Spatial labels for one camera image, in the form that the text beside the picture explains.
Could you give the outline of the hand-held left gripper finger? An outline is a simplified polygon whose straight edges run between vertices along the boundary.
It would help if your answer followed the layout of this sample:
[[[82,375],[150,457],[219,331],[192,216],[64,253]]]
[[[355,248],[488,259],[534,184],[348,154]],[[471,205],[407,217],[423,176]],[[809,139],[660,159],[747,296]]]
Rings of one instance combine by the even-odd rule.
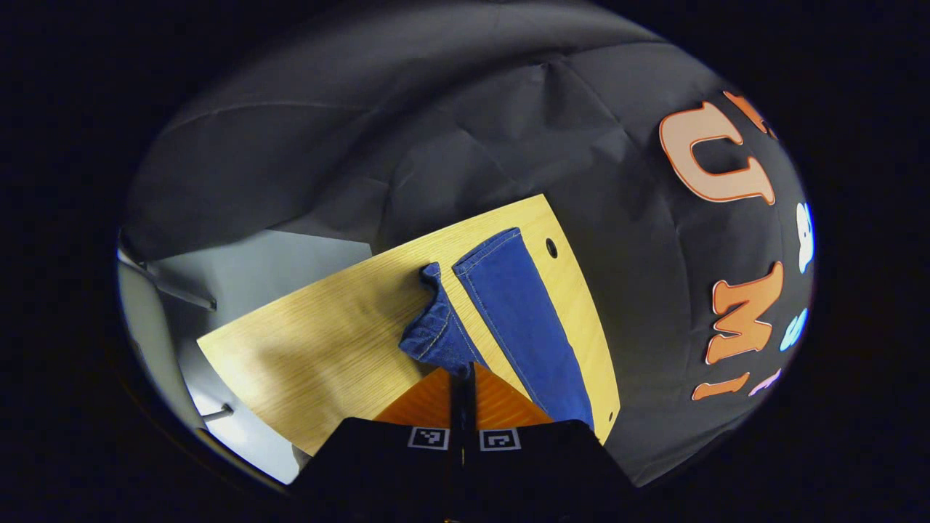
[[[436,370],[375,419],[344,419],[289,487],[296,517],[444,523],[461,469],[462,386]]]
[[[587,423],[481,428],[479,378],[463,384],[464,523],[621,523],[635,489]]]

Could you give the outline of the black backdrop cloth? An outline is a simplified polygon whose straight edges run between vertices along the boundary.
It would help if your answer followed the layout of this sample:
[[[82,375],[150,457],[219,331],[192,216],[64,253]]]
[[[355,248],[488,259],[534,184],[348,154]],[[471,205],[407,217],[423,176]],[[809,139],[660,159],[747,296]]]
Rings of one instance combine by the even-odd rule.
[[[379,253],[541,193],[607,336],[607,450],[648,485],[750,419],[809,321],[799,172],[753,96],[584,0],[399,0],[210,87],[127,195],[139,262],[265,230]]]

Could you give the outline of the blue denim jeans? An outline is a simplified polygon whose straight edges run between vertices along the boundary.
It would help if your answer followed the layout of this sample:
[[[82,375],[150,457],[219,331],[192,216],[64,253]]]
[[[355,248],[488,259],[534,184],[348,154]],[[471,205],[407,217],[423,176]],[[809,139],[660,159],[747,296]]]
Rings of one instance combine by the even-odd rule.
[[[530,399],[555,421],[578,420],[594,428],[594,411],[577,357],[562,327],[521,229],[491,236],[452,267]],[[421,363],[459,377],[485,365],[431,262],[418,278],[429,303],[405,327],[400,350]]]

